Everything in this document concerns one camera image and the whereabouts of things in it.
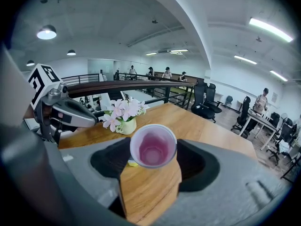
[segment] white ceiling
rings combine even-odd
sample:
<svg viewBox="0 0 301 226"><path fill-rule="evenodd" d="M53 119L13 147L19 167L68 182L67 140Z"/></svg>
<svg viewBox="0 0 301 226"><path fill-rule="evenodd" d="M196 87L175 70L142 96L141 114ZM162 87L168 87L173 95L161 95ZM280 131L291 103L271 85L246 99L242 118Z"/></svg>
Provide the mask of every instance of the white ceiling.
<svg viewBox="0 0 301 226"><path fill-rule="evenodd" d="M274 69L290 79L301 78L299 44L284 42L248 25L250 17L258 18L297 40L299 31L277 0L199 2L207 14L214 54L240 55L258 62L260 70ZM154 17L158 24L151 23ZM56 28L55 39L43 41L36 37L46 24ZM188 48L187 57L199 55L181 24L156 0L48 0L46 4L31 0L20 11L12 51L23 56L46 43L55 46L77 37L110 39L143 54L164 48Z"/></svg>

